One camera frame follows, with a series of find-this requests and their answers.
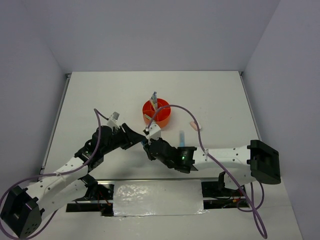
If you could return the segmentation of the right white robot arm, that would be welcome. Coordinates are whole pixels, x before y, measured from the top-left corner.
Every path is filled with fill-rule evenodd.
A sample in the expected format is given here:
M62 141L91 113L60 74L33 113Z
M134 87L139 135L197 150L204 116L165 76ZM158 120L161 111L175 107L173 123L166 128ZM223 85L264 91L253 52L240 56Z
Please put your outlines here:
M260 140L241 147L202 150L195 146L174 147L159 138L144 143L143 149L149 160L158 160L184 174L218 169L217 190L223 196L238 188L233 178L241 186L255 181L265 185L281 183L279 152Z

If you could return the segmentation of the blue white pen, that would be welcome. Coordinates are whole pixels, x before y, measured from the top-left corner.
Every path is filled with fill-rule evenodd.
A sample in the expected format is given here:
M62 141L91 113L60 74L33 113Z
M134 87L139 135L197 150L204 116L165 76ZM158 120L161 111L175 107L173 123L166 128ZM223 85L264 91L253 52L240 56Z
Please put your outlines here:
M151 96L151 99L152 99L152 102L156 105L158 103L158 100L157 100L157 92L154 91L152 96Z

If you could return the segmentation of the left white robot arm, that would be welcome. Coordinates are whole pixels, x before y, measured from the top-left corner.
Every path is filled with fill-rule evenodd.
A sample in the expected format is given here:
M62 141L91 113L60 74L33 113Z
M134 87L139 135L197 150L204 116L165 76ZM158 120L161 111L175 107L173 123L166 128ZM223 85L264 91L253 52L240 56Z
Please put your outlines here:
M51 213L71 201L98 195L101 185L90 175L104 155L117 148L128 148L146 140L127 124L119 128L103 125L82 148L53 176L47 176L25 188L11 189L0 217L19 239L29 238Z

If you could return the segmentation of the blue highlighter with clear cap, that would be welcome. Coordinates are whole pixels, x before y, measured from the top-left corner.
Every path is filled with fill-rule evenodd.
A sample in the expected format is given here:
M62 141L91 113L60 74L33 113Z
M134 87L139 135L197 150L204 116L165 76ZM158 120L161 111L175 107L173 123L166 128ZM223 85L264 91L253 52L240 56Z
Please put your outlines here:
M185 132L183 130L179 131L179 146L180 147L185 147L186 146Z

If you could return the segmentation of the silver tape sheet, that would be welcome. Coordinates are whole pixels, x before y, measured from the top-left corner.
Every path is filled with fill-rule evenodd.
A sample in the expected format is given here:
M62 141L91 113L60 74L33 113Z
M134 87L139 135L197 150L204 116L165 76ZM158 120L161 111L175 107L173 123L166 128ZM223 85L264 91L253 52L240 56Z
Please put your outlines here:
M200 180L118 181L113 214L117 217L187 216L205 213Z

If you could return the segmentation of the pink white correction tape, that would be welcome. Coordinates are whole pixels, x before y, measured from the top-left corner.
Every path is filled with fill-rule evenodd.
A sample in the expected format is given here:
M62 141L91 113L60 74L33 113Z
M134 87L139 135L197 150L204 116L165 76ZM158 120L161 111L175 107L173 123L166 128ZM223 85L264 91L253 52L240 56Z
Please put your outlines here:
M194 121L191 121L189 124L195 131L200 131L202 129L202 126Z

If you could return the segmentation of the yellow thin highlighter pen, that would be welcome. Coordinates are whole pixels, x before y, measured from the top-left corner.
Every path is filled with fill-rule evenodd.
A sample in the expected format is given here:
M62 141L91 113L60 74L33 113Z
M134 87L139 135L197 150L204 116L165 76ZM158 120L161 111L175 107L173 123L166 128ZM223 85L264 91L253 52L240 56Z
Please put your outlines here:
M153 109L154 109L154 111L155 111L155 107L154 107L154 100L153 100L153 98L150 98L149 99L149 102L150 102L150 104L151 104L151 106L153 107Z

